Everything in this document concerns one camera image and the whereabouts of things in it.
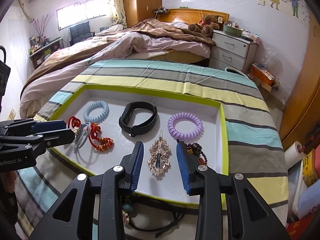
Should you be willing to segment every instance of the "window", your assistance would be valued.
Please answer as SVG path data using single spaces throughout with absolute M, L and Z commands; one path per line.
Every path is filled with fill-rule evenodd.
M 108 15 L 107 0 L 87 0 L 57 10 L 59 30 L 95 17 Z

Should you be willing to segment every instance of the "blue shirt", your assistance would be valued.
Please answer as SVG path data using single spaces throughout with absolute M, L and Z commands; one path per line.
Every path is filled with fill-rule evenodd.
M 292 6 L 293 7 L 299 7 L 298 1 L 297 0 L 290 0 L 290 2 L 292 2 Z

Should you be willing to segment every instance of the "green pants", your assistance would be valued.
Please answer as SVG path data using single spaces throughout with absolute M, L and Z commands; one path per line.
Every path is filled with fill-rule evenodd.
M 298 16 L 298 7 L 292 6 L 293 15 Z

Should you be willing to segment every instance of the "striped tablecloth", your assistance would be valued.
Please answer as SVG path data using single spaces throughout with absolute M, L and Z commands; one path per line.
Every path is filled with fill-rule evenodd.
M 230 174 L 241 172 L 248 177 L 282 223 L 286 222 L 288 179 L 281 141 L 266 103 L 248 78 L 162 61 L 100 61 L 57 92 L 35 119 L 49 120 L 85 84 L 164 90 L 221 102 L 226 118 Z M 35 167 L 18 171 L 18 221 L 27 236 L 78 173 L 51 150 L 37 158 Z

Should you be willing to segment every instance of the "white nightstand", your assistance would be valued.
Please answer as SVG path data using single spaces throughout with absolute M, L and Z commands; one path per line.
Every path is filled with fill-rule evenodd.
M 224 70 L 226 67 L 236 68 L 247 73 L 253 63 L 257 44 L 244 39 L 214 31 L 209 67 Z

